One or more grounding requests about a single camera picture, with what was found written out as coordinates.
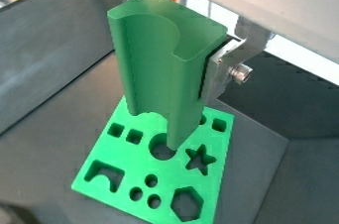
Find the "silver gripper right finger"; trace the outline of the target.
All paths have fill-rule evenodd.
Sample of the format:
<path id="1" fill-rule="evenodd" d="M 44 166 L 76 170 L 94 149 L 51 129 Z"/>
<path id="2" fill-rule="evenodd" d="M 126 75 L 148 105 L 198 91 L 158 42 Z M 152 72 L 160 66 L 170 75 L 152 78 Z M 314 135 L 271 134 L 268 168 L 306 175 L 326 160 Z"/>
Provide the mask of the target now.
<path id="1" fill-rule="evenodd" d="M 202 87 L 202 100 L 206 104 L 224 93 L 231 81 L 243 84 L 248 80 L 254 70 L 244 62 L 264 50 L 272 38 L 272 31 L 243 16 L 239 16 L 235 34 L 240 39 L 228 37 L 227 42 L 208 57 Z"/>

